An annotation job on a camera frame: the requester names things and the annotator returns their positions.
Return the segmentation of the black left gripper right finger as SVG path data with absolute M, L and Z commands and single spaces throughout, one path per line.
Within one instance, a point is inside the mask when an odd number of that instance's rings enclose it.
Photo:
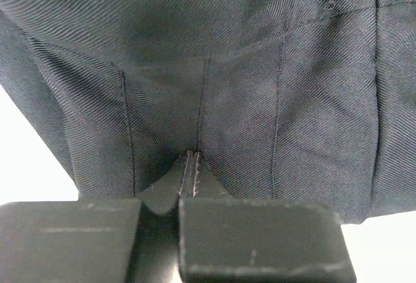
M 184 282 L 355 282 L 338 216 L 314 202 L 239 200 L 199 153 L 179 190 Z

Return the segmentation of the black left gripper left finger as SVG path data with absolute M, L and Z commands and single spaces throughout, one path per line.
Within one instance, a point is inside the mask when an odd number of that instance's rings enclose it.
M 2 282 L 180 282 L 177 199 L 191 153 L 139 198 L 1 206 Z

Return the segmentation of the black pleated skirt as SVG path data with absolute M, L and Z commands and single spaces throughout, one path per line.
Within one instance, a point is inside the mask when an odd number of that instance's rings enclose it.
M 1 0 L 1 86 L 83 197 L 196 152 L 237 198 L 415 209 L 415 0 Z

